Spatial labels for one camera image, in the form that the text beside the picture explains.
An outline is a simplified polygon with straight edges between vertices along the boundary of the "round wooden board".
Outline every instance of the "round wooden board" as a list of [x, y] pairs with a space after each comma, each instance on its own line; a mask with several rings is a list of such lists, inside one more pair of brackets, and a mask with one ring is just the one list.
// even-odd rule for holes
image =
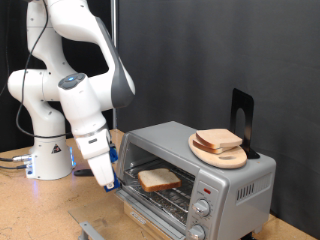
[[247, 162], [247, 155], [239, 146], [217, 155], [214, 153], [205, 152], [193, 146], [194, 138], [196, 138], [195, 134], [189, 137], [189, 147], [191, 151], [202, 161], [210, 165], [219, 168], [239, 168], [244, 166]]

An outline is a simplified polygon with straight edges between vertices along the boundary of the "toast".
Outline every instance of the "toast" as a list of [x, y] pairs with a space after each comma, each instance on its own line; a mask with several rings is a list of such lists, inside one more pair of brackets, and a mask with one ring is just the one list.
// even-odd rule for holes
[[221, 154], [225, 151], [228, 151], [230, 149], [232, 149], [233, 147], [224, 147], [224, 148], [210, 148], [210, 147], [207, 147], [205, 145], [203, 145], [197, 138], [196, 138], [196, 134], [193, 134], [191, 136], [191, 139], [192, 139], [192, 143], [193, 143], [193, 146], [195, 146], [196, 148], [199, 148], [203, 151], [206, 151], [208, 153], [214, 153], [214, 154]]
[[138, 180], [146, 192], [181, 187], [181, 180], [167, 168], [141, 171], [138, 173]]
[[227, 129], [197, 131], [196, 137], [201, 144], [213, 149], [236, 147], [242, 144], [242, 139]]

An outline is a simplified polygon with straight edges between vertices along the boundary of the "cable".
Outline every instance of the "cable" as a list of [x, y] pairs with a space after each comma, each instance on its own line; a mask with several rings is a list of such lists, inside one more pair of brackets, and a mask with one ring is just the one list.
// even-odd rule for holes
[[21, 126], [20, 126], [20, 124], [19, 124], [19, 117], [20, 117], [20, 113], [21, 113], [21, 109], [22, 109], [22, 107], [23, 107], [23, 101], [24, 101], [24, 83], [25, 83], [25, 80], [26, 80], [27, 68], [28, 68], [28, 65], [29, 65], [29, 62], [30, 62], [30, 58], [31, 58], [32, 53], [33, 53], [33, 50], [34, 50], [35, 47], [37, 46], [37, 44], [38, 44], [38, 42], [39, 42], [42, 34], [43, 34], [44, 31], [46, 30], [47, 25], [48, 25], [48, 21], [49, 21], [49, 14], [48, 14], [47, 5], [46, 5], [46, 3], [45, 3], [44, 0], [42, 0], [42, 2], [43, 2], [43, 5], [44, 5], [44, 8], [45, 8], [45, 10], [46, 10], [46, 15], [47, 15], [47, 17], [46, 17], [46, 24], [44, 25], [44, 27], [43, 27], [43, 29], [42, 29], [39, 37], [37, 38], [36, 42], [34, 43], [32, 49], [31, 49], [31, 51], [30, 51], [30, 53], [29, 53], [28, 60], [27, 60], [27, 62], [26, 62], [26, 67], [25, 67], [25, 69], [24, 69], [23, 80], [22, 80], [22, 99], [21, 99], [21, 104], [20, 104], [19, 110], [18, 110], [18, 112], [17, 112], [17, 116], [16, 116], [16, 125], [17, 125], [18, 129], [19, 129], [21, 132], [23, 132], [24, 134], [26, 134], [26, 135], [28, 135], [28, 136], [30, 136], [30, 137], [36, 137], [36, 138], [57, 138], [57, 137], [62, 137], [62, 136], [70, 135], [70, 134], [72, 134], [72, 133], [69, 132], [69, 133], [60, 134], [60, 135], [56, 135], [56, 136], [39, 136], [39, 135], [34, 135], [34, 134], [32, 134], [32, 133], [29, 133], [29, 132], [25, 131], [24, 129], [21, 128]]
[[12, 168], [0, 166], [0, 168], [4, 168], [4, 169], [24, 169], [24, 168], [27, 168], [27, 165], [19, 165], [19, 166], [12, 167]]
[[2, 162], [13, 162], [13, 159], [11, 159], [11, 158], [0, 158], [0, 161], [2, 161]]
[[10, 5], [11, 5], [11, 0], [9, 0], [9, 3], [8, 3], [8, 16], [7, 16], [7, 32], [6, 32], [6, 62], [7, 62], [7, 81], [6, 83], [4, 84], [1, 92], [0, 92], [0, 97], [2, 96], [2, 93], [4, 92], [4, 90], [7, 88], [8, 86], [8, 79], [9, 79], [9, 76], [10, 76], [10, 69], [9, 69], [9, 58], [8, 58], [8, 36], [9, 36], [9, 27], [10, 27]]

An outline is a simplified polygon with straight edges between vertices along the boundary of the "toaster oven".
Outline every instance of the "toaster oven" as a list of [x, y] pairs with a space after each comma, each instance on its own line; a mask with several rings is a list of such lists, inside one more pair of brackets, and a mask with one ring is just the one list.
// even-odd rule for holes
[[[259, 232], [269, 217], [275, 161], [261, 154], [238, 169], [216, 168], [190, 150], [188, 138], [195, 132], [169, 122], [125, 134], [117, 194], [169, 239], [238, 240]], [[157, 168], [174, 172], [181, 187], [145, 192], [137, 174]]]

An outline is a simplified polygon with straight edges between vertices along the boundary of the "blue light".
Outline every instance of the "blue light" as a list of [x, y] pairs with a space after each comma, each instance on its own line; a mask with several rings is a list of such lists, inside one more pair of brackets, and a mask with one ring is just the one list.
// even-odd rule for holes
[[74, 155], [73, 155], [72, 147], [69, 147], [69, 148], [70, 148], [70, 156], [71, 156], [71, 165], [72, 165], [72, 168], [75, 168], [77, 163], [74, 161]]

